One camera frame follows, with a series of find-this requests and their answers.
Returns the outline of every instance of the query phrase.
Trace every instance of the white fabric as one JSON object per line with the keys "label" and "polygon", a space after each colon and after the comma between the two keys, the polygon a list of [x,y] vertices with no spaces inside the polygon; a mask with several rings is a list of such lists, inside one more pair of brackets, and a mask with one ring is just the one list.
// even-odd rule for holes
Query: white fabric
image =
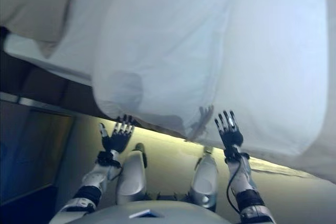
{"label": "white fabric", "polygon": [[[326,0],[233,0],[224,57],[213,104],[235,111],[244,148],[301,154],[327,107]],[[203,138],[222,146],[213,119]]]}
{"label": "white fabric", "polygon": [[102,16],[111,0],[71,0],[68,26],[61,42],[45,59],[34,40],[10,34],[5,51],[67,79],[91,86]]}
{"label": "white fabric", "polygon": [[229,0],[113,0],[93,73],[98,107],[191,137],[221,70]]}

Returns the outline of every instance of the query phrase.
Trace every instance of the black joint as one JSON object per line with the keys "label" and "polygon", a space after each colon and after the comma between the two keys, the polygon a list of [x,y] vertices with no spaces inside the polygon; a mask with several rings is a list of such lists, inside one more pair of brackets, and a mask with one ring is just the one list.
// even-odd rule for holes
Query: black joint
{"label": "black joint", "polygon": [[238,204],[239,211],[250,207],[250,206],[264,206],[265,203],[261,198],[259,192],[255,190],[246,190],[238,193],[236,195],[236,201]]}
{"label": "black joint", "polygon": [[96,206],[99,203],[101,197],[101,191],[98,187],[95,186],[82,186],[76,194],[73,196],[75,198],[85,198],[91,200]]}
{"label": "black joint", "polygon": [[142,152],[143,165],[145,168],[147,168],[147,156],[145,152],[145,146],[143,145],[143,143],[136,144],[133,150]]}
{"label": "black joint", "polygon": [[269,216],[258,216],[253,218],[242,218],[242,224],[260,224],[260,223],[273,223],[272,219]]}
{"label": "black joint", "polygon": [[94,207],[92,204],[89,204],[87,207],[68,207],[66,212],[94,212]]}
{"label": "black joint", "polygon": [[99,152],[97,163],[101,166],[114,166],[116,168],[121,167],[121,164],[113,159],[113,154],[110,152]]}

